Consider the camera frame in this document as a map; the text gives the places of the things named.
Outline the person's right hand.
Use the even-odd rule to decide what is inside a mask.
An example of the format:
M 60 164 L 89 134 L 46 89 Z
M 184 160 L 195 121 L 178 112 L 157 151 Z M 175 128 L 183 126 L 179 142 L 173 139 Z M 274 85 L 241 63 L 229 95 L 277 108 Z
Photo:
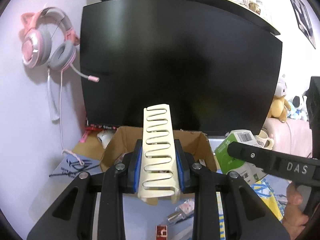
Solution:
M 290 239 L 296 239 L 305 229 L 309 217 L 300 211 L 299 206 L 303 202 L 301 194 L 296 190 L 295 184 L 291 183 L 286 189 L 287 205 L 284 210 L 282 225 L 289 233 Z

